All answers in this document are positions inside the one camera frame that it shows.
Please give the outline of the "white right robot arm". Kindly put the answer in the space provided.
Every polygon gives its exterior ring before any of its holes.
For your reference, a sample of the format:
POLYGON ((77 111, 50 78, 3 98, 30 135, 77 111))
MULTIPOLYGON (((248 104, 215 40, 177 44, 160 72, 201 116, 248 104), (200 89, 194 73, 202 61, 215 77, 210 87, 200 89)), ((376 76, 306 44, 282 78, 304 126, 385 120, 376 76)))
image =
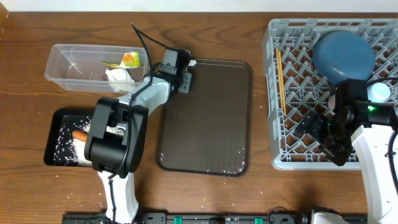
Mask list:
POLYGON ((306 115, 296 127, 316 139, 329 161, 343 166, 352 152, 360 163, 368 223, 397 223, 397 115, 368 99, 364 80, 336 85, 334 115, 306 115))

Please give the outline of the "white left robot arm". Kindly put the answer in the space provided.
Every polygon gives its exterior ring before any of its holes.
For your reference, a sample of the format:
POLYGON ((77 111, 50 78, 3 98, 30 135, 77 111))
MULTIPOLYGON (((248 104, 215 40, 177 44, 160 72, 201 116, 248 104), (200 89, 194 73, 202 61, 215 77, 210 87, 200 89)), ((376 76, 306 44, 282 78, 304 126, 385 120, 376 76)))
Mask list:
POLYGON ((188 93, 190 52, 166 47, 157 69, 150 69, 132 92, 117 99, 103 97, 96 104, 84 156, 101 178, 111 223, 132 223, 139 204, 134 172, 144 152, 147 120, 174 94, 188 93))

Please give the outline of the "light blue cup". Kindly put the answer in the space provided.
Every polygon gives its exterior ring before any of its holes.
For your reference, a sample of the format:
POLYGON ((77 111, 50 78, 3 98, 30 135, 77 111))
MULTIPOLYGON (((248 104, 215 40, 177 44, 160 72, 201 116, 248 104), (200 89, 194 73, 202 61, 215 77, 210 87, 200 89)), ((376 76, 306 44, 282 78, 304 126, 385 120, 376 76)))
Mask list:
POLYGON ((367 88, 368 100, 374 103, 385 103, 391 95, 389 87, 384 83, 375 83, 367 88))

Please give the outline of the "orange carrot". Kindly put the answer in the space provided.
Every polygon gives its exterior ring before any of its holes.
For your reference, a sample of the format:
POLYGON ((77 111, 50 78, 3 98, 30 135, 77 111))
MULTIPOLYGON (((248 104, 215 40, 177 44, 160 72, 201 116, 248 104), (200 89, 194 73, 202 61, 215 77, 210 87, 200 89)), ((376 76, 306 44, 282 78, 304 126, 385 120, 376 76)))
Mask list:
POLYGON ((86 133, 84 133, 83 131, 74 131, 74 132, 72 132, 72 136, 74 139, 77 139, 82 142, 86 142, 87 138, 88 138, 88 135, 86 133))

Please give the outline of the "white paper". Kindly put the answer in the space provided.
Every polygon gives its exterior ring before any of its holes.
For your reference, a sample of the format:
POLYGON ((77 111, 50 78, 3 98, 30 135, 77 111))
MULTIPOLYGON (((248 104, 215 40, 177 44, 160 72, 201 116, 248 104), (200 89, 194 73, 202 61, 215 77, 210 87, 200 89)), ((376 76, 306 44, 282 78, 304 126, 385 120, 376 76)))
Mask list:
POLYGON ((188 66, 189 66, 189 67, 192 67, 192 66, 194 66, 196 63, 197 63, 196 60, 191 60, 191 61, 189 62, 189 64, 188 64, 188 66))

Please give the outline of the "pink plastic cup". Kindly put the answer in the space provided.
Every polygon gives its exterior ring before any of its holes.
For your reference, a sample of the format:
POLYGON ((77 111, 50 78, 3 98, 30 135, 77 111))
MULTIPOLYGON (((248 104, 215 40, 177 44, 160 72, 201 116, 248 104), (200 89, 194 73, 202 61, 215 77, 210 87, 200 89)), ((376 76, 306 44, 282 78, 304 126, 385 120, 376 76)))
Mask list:
POLYGON ((336 105, 336 96, 331 95, 330 98, 328 99, 328 107, 329 109, 333 110, 336 105))

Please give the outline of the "silver foil snack wrapper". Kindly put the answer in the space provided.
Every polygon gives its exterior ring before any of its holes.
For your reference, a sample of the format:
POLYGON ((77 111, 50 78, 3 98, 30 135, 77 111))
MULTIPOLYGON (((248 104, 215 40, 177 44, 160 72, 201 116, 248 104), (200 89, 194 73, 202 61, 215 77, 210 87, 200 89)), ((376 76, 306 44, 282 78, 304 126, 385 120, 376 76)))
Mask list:
POLYGON ((117 63, 110 63, 110 62, 106 62, 106 61, 102 61, 102 63, 111 68, 120 68, 121 67, 120 64, 117 64, 117 63))

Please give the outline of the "dark blue plate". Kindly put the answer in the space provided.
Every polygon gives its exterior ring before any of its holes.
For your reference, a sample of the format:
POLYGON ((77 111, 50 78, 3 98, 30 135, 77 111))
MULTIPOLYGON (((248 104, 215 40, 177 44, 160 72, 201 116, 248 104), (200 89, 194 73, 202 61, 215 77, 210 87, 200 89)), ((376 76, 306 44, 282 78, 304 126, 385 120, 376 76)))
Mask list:
POLYGON ((312 62, 318 73, 335 85, 347 79, 369 79, 376 56, 369 42, 358 34, 336 31, 317 42, 312 62))

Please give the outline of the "yellow green snack wrapper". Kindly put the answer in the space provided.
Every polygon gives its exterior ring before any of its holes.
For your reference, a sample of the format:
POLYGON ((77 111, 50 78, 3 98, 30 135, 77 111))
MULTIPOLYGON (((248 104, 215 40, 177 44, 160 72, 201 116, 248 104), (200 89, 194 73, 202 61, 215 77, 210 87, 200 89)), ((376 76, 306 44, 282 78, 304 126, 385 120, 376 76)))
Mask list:
POLYGON ((141 61, 138 52, 125 53, 120 63, 121 68, 136 68, 140 66, 141 61))

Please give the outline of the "white napkin wrapper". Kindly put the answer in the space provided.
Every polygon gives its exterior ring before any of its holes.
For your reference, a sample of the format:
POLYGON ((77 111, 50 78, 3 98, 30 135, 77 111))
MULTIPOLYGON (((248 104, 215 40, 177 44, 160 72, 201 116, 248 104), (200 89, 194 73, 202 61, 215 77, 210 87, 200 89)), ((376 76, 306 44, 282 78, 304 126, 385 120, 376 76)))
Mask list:
POLYGON ((135 81, 124 68, 107 69, 105 74, 108 78, 108 83, 115 92, 130 92, 133 91, 135 81))

